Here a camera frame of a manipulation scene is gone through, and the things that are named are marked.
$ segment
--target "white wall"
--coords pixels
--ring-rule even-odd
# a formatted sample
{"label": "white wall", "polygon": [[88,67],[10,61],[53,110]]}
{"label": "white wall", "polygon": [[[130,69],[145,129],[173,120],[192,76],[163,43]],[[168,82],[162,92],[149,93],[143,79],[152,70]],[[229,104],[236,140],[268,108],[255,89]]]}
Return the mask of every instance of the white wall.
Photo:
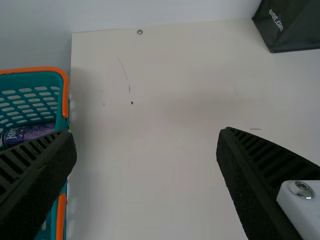
{"label": "white wall", "polygon": [[260,0],[9,0],[0,7],[0,69],[70,72],[71,33],[250,18]]}

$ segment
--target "can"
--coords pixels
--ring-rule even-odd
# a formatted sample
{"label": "can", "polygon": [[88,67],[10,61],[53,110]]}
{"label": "can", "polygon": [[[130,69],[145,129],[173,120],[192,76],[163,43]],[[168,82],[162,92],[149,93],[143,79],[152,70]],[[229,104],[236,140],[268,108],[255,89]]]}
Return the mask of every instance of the can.
{"label": "can", "polygon": [[0,137],[0,150],[8,149],[24,143],[25,141],[36,139],[55,131],[55,123],[46,123],[31,126],[13,127],[5,130]]}

